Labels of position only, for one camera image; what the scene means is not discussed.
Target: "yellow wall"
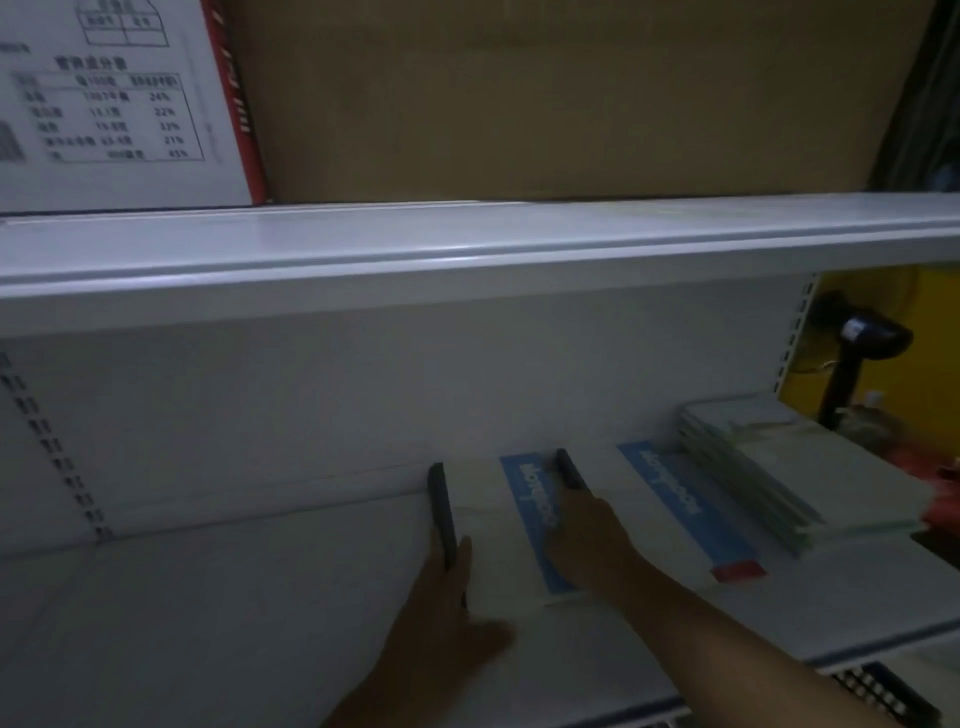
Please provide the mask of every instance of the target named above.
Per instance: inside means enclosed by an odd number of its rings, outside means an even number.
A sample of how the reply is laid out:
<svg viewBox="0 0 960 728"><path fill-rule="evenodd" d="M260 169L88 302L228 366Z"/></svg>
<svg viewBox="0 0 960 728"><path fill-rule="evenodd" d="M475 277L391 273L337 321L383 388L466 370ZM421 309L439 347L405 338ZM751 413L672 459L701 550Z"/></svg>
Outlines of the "yellow wall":
<svg viewBox="0 0 960 728"><path fill-rule="evenodd" d="M917 297L900 322L913 329L913 346L896 359L866 362L858 396L886 393L883 407L960 455L960 272L923 269ZM780 398L816 414L828 375L791 374Z"/></svg>

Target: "finger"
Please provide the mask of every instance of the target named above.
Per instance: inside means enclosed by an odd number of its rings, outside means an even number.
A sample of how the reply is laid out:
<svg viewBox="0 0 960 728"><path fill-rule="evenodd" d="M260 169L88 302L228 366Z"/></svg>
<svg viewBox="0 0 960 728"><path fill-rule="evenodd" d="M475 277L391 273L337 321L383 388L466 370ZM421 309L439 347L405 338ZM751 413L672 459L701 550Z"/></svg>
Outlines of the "finger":
<svg viewBox="0 0 960 728"><path fill-rule="evenodd" d="M444 543L440 538L440 531L430 529L430 547L420 567L420 573L414 582L413 590L434 584L444 577Z"/></svg>
<svg viewBox="0 0 960 728"><path fill-rule="evenodd" d="M585 488L566 488L561 486L557 489L557 503L560 506L561 518L564 512L576 508L580 503L587 500L593 500L593 493Z"/></svg>
<svg viewBox="0 0 960 728"><path fill-rule="evenodd" d="M505 621L475 622L464 628L460 637L458 660L469 675L502 654L516 638L514 628Z"/></svg>
<svg viewBox="0 0 960 728"><path fill-rule="evenodd" d="M563 539L564 527L562 524L550 529L543 536L543 555L546 556L554 566L557 565Z"/></svg>
<svg viewBox="0 0 960 728"><path fill-rule="evenodd" d="M470 583L470 569L473 566L473 540L470 536L464 536L457 547L457 561L450 570L447 577L450 580L450 591L457 598L463 595L467 590L467 584Z"/></svg>

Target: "white product package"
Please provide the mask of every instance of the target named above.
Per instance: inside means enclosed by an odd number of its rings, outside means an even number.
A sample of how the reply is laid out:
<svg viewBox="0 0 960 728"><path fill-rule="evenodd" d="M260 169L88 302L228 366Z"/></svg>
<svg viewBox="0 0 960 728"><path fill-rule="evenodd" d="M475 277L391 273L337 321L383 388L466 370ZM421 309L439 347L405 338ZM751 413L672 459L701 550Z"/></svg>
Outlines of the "white product package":
<svg viewBox="0 0 960 728"><path fill-rule="evenodd" d="M212 2L0 4L0 213L264 202Z"/></svg>

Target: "printed label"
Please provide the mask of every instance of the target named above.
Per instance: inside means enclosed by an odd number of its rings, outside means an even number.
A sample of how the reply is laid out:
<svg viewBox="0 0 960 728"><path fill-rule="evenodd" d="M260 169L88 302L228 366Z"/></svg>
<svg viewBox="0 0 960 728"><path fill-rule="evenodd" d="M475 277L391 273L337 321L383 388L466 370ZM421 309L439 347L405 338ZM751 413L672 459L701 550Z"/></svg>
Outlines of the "printed label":
<svg viewBox="0 0 960 728"><path fill-rule="evenodd" d="M660 462L650 443L616 446L693 537L715 567L756 560L755 549L688 483Z"/></svg>
<svg viewBox="0 0 960 728"><path fill-rule="evenodd" d="M71 73L14 73L47 157L57 162L201 161L204 153L178 73L81 70L126 66L92 59ZM70 57L58 63L70 67Z"/></svg>
<svg viewBox="0 0 960 728"><path fill-rule="evenodd" d="M543 553L543 538L548 530L560 523L557 486L544 468L543 459L535 453L508 455L500 458L500 465L514 494L516 510L523 521L547 591L552 595L577 591L557 573Z"/></svg>

